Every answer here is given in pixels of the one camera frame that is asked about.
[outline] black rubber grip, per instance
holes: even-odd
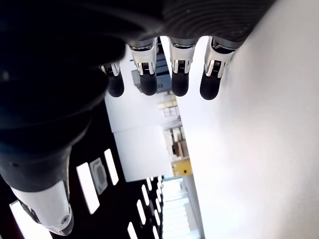
[[[150,75],[150,74],[144,74],[140,75],[141,80],[141,89],[143,93],[147,96],[152,96],[156,93],[158,90],[158,81],[156,79],[156,73]]]
[[[188,91],[189,74],[172,72],[171,89],[176,96],[184,96]]]
[[[120,97],[124,92],[124,82],[121,72],[118,76],[108,76],[108,92],[113,97]]]
[[[200,83],[200,95],[205,100],[213,100],[218,95],[219,85],[220,78],[217,78],[217,76],[206,76],[204,71]]]

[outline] ceiling light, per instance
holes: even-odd
[[[156,223],[159,226],[160,225],[160,217],[159,217],[158,211],[156,209],[154,210],[154,214],[155,214]]]
[[[145,214],[144,214],[142,202],[140,200],[138,200],[137,206],[138,206],[138,211],[139,211],[139,214],[140,214],[141,222],[142,222],[143,225],[145,225],[146,217],[145,217]]]
[[[158,196],[159,202],[161,202],[160,192],[159,192],[158,189],[156,189],[156,194],[157,194],[157,196]]]
[[[129,223],[128,232],[129,232],[129,235],[130,235],[131,239],[138,239],[138,236],[135,233],[135,230],[134,230],[132,222]]]
[[[52,239],[49,230],[36,223],[25,212],[18,200],[11,203],[10,208],[25,239]]]
[[[155,226],[153,226],[153,234],[154,234],[154,238],[155,238],[155,239],[160,239],[160,238],[159,238],[159,235],[158,235],[158,231],[156,230],[156,227],[155,227]]]
[[[115,164],[114,164],[111,150],[110,149],[106,150],[104,152],[104,155],[105,155],[106,163],[108,165],[109,172],[111,175],[112,183],[113,183],[113,185],[116,185],[119,181],[119,177],[118,177],[118,174],[116,172],[116,168],[115,168]]]
[[[88,163],[83,163],[80,166],[77,166],[76,171],[79,176],[86,204],[88,205],[90,214],[93,214],[100,206],[100,202],[95,192]]]
[[[152,190],[152,184],[151,184],[150,178],[147,178],[146,181],[148,183],[149,190],[151,191]]]
[[[148,193],[146,192],[146,188],[144,184],[142,185],[142,192],[143,192],[145,204],[146,206],[148,206],[150,204],[150,200],[149,200],[149,196],[148,196]]]
[[[160,213],[160,212],[161,212],[161,208],[160,208],[159,199],[156,198],[156,199],[155,199],[155,202],[156,202],[156,206],[157,206],[157,208],[158,208],[158,212]]]

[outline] robotic hand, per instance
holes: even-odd
[[[157,37],[168,36],[172,91],[184,96],[196,44],[210,36],[200,94],[212,100],[234,52],[273,1],[159,0],[150,8],[148,0],[31,0],[0,8],[0,174],[30,217],[56,234],[71,233],[71,147],[106,90],[123,94],[125,43],[151,96]]]

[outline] textured black surface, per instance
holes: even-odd
[[[216,98],[219,92],[220,79],[216,76],[207,77],[205,71],[203,72],[203,76],[200,82],[200,95],[205,100],[213,100]]]
[[[113,97],[120,97],[124,93],[124,82],[122,73],[118,76],[107,76],[108,78],[108,92]]]
[[[147,96],[152,96],[156,93],[158,90],[158,82],[156,79],[156,73],[150,75],[150,74],[144,74],[140,75],[141,80],[141,89],[143,93]]]
[[[218,36],[243,41],[274,0],[166,0],[163,18],[169,36]]]
[[[184,96],[188,91],[189,74],[174,73],[171,76],[171,89],[176,96]]]
[[[40,192],[57,182],[68,181],[71,147],[47,156],[30,157],[24,162],[0,160],[0,174],[11,187],[23,192]]]

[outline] white wall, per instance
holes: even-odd
[[[170,157],[161,125],[176,117],[164,117],[157,104],[166,100],[166,93],[146,96],[134,86],[132,70],[136,70],[127,46],[120,62],[124,93],[114,98],[105,96],[106,108],[114,133],[121,165],[127,182],[151,176],[172,175]]]
[[[196,47],[178,105],[208,239],[319,238],[318,9],[277,1],[212,101],[199,93],[207,37]]]
[[[172,175],[163,130],[148,125],[114,133],[125,180],[136,181],[158,175]]]

